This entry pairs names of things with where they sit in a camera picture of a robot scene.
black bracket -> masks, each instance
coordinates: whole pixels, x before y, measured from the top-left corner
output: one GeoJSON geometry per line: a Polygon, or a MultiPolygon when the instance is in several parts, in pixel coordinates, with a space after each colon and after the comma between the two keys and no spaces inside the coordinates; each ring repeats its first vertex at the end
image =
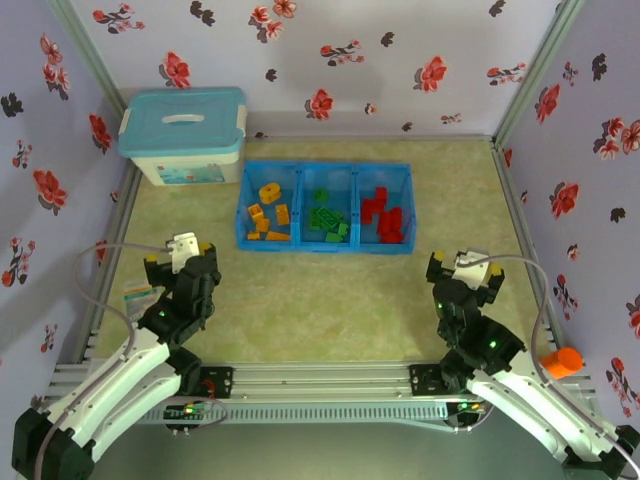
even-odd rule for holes
{"type": "Polygon", "coordinates": [[[409,365],[409,383],[414,397],[458,393],[445,384],[437,363],[409,365]]]}
{"type": "Polygon", "coordinates": [[[194,395],[200,397],[230,398],[233,389],[233,368],[202,367],[200,381],[194,395]]]}

building block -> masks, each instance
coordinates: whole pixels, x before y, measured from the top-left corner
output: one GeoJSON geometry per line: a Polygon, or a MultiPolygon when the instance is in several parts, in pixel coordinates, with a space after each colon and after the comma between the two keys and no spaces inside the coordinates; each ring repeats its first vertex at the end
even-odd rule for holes
{"type": "Polygon", "coordinates": [[[380,243],[402,243],[404,235],[400,232],[390,232],[380,237],[380,243]]]}
{"type": "Polygon", "coordinates": [[[388,198],[387,189],[385,187],[376,187],[376,200],[382,200],[386,205],[388,198]]]}
{"type": "Polygon", "coordinates": [[[259,219],[264,218],[264,212],[262,211],[262,207],[257,203],[255,205],[251,205],[250,207],[247,207],[247,210],[249,211],[249,215],[251,215],[251,218],[253,219],[254,223],[257,222],[259,219]]]}
{"type": "Polygon", "coordinates": [[[338,226],[338,219],[326,207],[320,207],[316,212],[320,226],[325,230],[333,230],[338,226]]]}
{"type": "Polygon", "coordinates": [[[329,192],[324,188],[319,188],[313,192],[313,200],[318,203],[326,203],[329,201],[329,192]]]}
{"type": "Polygon", "coordinates": [[[391,230],[402,230],[402,209],[400,207],[392,208],[389,211],[391,219],[391,230]]]}
{"type": "Polygon", "coordinates": [[[389,212],[380,212],[380,216],[378,218],[378,229],[376,231],[380,236],[385,236],[388,233],[391,233],[391,215],[389,215],[389,212]]]}
{"type": "Polygon", "coordinates": [[[325,238],[325,242],[340,243],[342,242],[342,235],[333,232],[327,232],[327,238],[325,238]]]}
{"type": "Polygon", "coordinates": [[[371,225],[373,223],[373,213],[370,210],[362,209],[360,212],[360,223],[362,225],[371,225]]]}
{"type": "Polygon", "coordinates": [[[267,232],[267,240],[272,242],[289,242],[291,241],[291,235],[278,232],[267,232]]]}
{"type": "Polygon", "coordinates": [[[280,191],[280,185],[277,183],[268,183],[258,190],[258,195],[260,195],[262,203],[269,205],[278,200],[282,196],[282,192],[280,191]]]}
{"type": "Polygon", "coordinates": [[[347,234],[347,230],[349,230],[349,225],[340,222],[340,225],[338,225],[338,235],[344,237],[347,234]]]}
{"type": "Polygon", "coordinates": [[[369,210],[371,213],[382,213],[384,212],[384,207],[387,204],[384,200],[380,200],[378,198],[368,199],[369,200],[369,210]]]}
{"type": "Polygon", "coordinates": [[[278,225],[289,225],[289,209],[286,203],[276,205],[276,220],[278,225]]]}
{"type": "Polygon", "coordinates": [[[256,222],[256,231],[258,232],[267,232],[269,230],[269,219],[261,218],[256,222]]]}

box lid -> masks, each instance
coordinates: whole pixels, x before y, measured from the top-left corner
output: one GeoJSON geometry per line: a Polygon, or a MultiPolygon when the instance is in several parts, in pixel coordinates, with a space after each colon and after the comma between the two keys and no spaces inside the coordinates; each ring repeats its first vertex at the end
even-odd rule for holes
{"type": "Polygon", "coordinates": [[[139,93],[122,119],[118,151],[129,158],[238,151],[245,135],[245,103],[235,87],[139,93]]]}

cable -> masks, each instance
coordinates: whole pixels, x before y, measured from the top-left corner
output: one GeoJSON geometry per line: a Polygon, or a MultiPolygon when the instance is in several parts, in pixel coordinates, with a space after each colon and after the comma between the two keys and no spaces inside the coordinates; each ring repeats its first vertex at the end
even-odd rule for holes
{"type": "Polygon", "coordinates": [[[605,440],[607,440],[609,443],[611,443],[613,448],[615,448],[618,451],[618,453],[620,453],[622,458],[624,458],[627,461],[629,466],[631,466],[631,468],[633,468],[633,470],[635,471],[635,473],[637,475],[636,478],[627,477],[628,480],[637,480],[638,478],[640,478],[640,467],[631,458],[631,455],[629,455],[629,453],[627,453],[627,451],[624,448],[622,448],[622,446],[613,437],[611,437],[611,435],[609,435],[607,432],[605,432],[603,428],[601,428],[589,416],[585,415],[567,397],[565,397],[554,386],[554,384],[549,380],[549,378],[546,376],[546,374],[544,372],[544,369],[540,365],[540,358],[538,357],[538,352],[537,352],[538,332],[540,331],[540,327],[542,326],[542,316],[544,315],[544,311],[545,311],[545,309],[547,307],[547,304],[549,303],[548,293],[549,293],[549,290],[550,290],[549,289],[549,276],[547,275],[547,272],[544,271],[544,268],[542,268],[542,265],[540,265],[535,260],[531,260],[530,258],[526,258],[526,257],[523,257],[521,255],[493,255],[493,256],[490,256],[490,257],[485,257],[485,258],[480,259],[480,260],[474,260],[473,262],[468,262],[468,263],[464,263],[464,264],[458,264],[457,266],[460,267],[460,268],[470,268],[470,267],[475,267],[476,265],[482,265],[483,263],[493,262],[493,261],[496,261],[496,260],[517,260],[517,261],[520,261],[520,262],[524,262],[524,263],[526,263],[528,265],[531,265],[531,266],[535,267],[536,270],[538,270],[538,272],[540,272],[540,274],[542,275],[542,278],[544,280],[544,289],[542,291],[542,303],[540,304],[540,308],[538,309],[538,315],[536,316],[536,321],[533,324],[533,332],[531,334],[531,359],[533,360],[533,366],[534,366],[534,368],[536,370],[536,373],[538,374],[538,376],[542,380],[543,384],[549,390],[551,390],[551,392],[553,392],[556,396],[558,396],[561,399],[561,401],[564,402],[564,404],[567,407],[569,407],[569,409],[571,409],[573,411],[573,413],[578,415],[585,423],[587,423],[591,428],[593,428],[596,432],[598,432],[598,434],[602,435],[602,437],[605,440]]]}
{"type": "Polygon", "coordinates": [[[223,411],[222,417],[220,417],[217,420],[214,420],[211,423],[207,423],[207,424],[204,424],[204,425],[198,425],[197,428],[194,428],[194,430],[197,430],[197,431],[208,430],[208,429],[210,429],[212,427],[216,427],[216,426],[220,425],[222,422],[226,421],[231,416],[231,413],[229,412],[229,408],[223,402],[218,400],[217,398],[195,397],[195,396],[184,396],[184,397],[177,396],[177,397],[167,398],[162,403],[164,404],[164,403],[168,403],[168,402],[174,403],[174,404],[175,403],[182,404],[182,403],[189,403],[189,402],[209,402],[209,403],[212,403],[213,405],[218,405],[220,408],[222,408],[222,411],[223,411]]]}
{"type": "Polygon", "coordinates": [[[132,324],[127,318],[127,316],[124,313],[122,313],[120,310],[93,298],[84,288],[82,288],[82,285],[80,284],[80,280],[78,278],[78,274],[80,270],[80,261],[87,254],[92,253],[96,250],[101,250],[103,248],[123,248],[123,247],[135,248],[137,250],[145,250],[149,252],[160,252],[160,253],[167,253],[170,251],[167,248],[150,247],[147,245],[139,245],[137,243],[103,243],[99,245],[94,245],[92,247],[87,248],[86,250],[83,250],[78,254],[78,256],[73,261],[73,267],[72,267],[73,280],[76,286],[78,287],[78,289],[80,290],[80,293],[82,294],[82,296],[85,299],[87,299],[87,301],[89,301],[90,303],[93,303],[97,307],[103,308],[115,314],[116,316],[120,317],[125,322],[125,325],[127,326],[127,330],[129,331],[129,341],[127,342],[127,346],[125,347],[122,355],[120,355],[120,357],[109,368],[107,368],[104,371],[104,373],[102,373],[102,375],[97,377],[93,382],[89,384],[87,388],[85,388],[82,392],[80,392],[76,396],[75,400],[73,400],[73,402],[71,402],[69,406],[64,409],[64,412],[60,415],[60,418],[58,418],[58,420],[56,420],[55,423],[52,425],[52,427],[49,429],[49,431],[44,437],[44,440],[42,441],[42,445],[40,445],[40,449],[38,450],[38,455],[36,457],[35,471],[34,471],[34,480],[42,480],[42,465],[44,463],[44,455],[45,455],[45,452],[47,451],[47,447],[49,446],[49,443],[51,442],[51,439],[55,435],[58,428],[60,428],[60,425],[62,425],[64,421],[67,419],[67,417],[69,416],[69,413],[80,402],[82,402],[82,400],[84,400],[87,397],[87,395],[89,395],[89,393],[93,391],[93,389],[96,386],[102,383],[105,378],[111,375],[115,371],[115,369],[118,368],[120,364],[123,363],[124,359],[126,359],[129,356],[129,353],[133,348],[133,342],[136,337],[136,330],[135,330],[134,324],[132,324]]]}

red block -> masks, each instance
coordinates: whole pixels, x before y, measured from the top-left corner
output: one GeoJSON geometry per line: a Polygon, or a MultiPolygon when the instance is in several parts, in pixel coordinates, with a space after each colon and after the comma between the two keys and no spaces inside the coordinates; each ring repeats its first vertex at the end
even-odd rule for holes
{"type": "Polygon", "coordinates": [[[380,243],[402,243],[404,235],[400,232],[390,232],[380,237],[380,243]]]}
{"type": "Polygon", "coordinates": [[[369,200],[371,205],[371,213],[382,213],[384,212],[384,206],[387,204],[387,202],[385,200],[380,200],[378,198],[374,199],[367,199],[369,200]]]}
{"type": "Polygon", "coordinates": [[[373,213],[363,208],[362,212],[360,212],[360,223],[362,225],[371,225],[373,223],[373,213]]]}
{"type": "Polygon", "coordinates": [[[385,187],[376,187],[376,200],[384,201],[384,204],[387,204],[387,189],[385,187]]]}
{"type": "Polygon", "coordinates": [[[391,216],[389,212],[380,212],[378,217],[378,235],[384,236],[391,232],[391,216]]]}
{"type": "Polygon", "coordinates": [[[400,207],[392,208],[389,211],[391,217],[391,230],[402,230],[402,209],[400,207]]]}

